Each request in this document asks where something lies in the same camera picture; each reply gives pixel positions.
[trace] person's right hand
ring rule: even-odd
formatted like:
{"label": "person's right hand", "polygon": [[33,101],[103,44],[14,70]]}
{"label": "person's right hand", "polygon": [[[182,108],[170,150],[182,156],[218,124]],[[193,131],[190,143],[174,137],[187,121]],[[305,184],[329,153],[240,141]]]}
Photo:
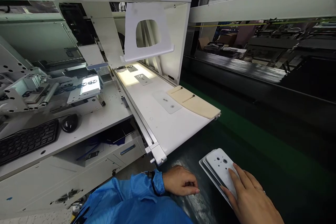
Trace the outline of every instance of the person's right hand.
{"label": "person's right hand", "polygon": [[229,173],[237,192],[237,200],[226,187],[221,189],[228,197],[241,224],[284,224],[279,212],[256,178],[249,172],[233,164],[240,179],[229,168]]}

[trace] cardboard box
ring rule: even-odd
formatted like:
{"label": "cardboard box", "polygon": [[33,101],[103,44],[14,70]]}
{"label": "cardboard box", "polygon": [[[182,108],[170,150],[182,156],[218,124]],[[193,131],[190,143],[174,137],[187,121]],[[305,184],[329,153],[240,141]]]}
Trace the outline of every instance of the cardboard box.
{"label": "cardboard box", "polygon": [[198,39],[198,46],[203,51],[204,47],[210,42],[208,37],[203,37]]}
{"label": "cardboard box", "polygon": [[235,43],[236,38],[237,38],[237,33],[228,33],[228,34],[221,35],[217,42],[227,44],[231,47]]}

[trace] beige pad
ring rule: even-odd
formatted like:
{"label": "beige pad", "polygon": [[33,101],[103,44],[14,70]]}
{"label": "beige pad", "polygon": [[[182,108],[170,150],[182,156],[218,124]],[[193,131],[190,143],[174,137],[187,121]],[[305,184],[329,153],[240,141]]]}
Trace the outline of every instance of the beige pad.
{"label": "beige pad", "polygon": [[181,86],[168,90],[167,94],[186,109],[200,116],[212,119],[221,112],[215,106],[212,106],[210,103]]}

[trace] hand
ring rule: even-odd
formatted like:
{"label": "hand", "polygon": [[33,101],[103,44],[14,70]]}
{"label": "hand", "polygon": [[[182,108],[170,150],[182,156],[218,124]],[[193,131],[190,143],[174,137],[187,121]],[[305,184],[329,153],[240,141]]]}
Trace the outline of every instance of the hand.
{"label": "hand", "polygon": [[174,166],[162,178],[165,190],[172,194],[186,196],[200,191],[195,175],[182,166]]}
{"label": "hand", "polygon": [[228,197],[231,206],[241,224],[284,224],[279,212],[256,178],[249,172],[233,164],[240,179],[229,169],[231,179],[237,192],[237,200],[226,188],[221,189]]}

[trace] stack of plates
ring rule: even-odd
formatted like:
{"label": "stack of plates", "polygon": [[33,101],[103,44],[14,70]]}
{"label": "stack of plates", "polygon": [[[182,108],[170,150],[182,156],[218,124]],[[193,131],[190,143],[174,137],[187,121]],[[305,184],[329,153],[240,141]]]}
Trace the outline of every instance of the stack of plates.
{"label": "stack of plates", "polygon": [[219,186],[224,186],[228,188],[237,199],[236,189],[233,185],[228,170],[230,168],[237,174],[235,168],[232,165],[233,161],[229,158],[228,155],[226,155],[226,153],[222,149],[215,149],[207,154],[204,158],[202,158],[199,161],[199,164],[203,168],[205,173],[209,176],[211,181],[215,184],[219,192],[223,195],[225,200],[231,206],[228,198],[225,196]]}

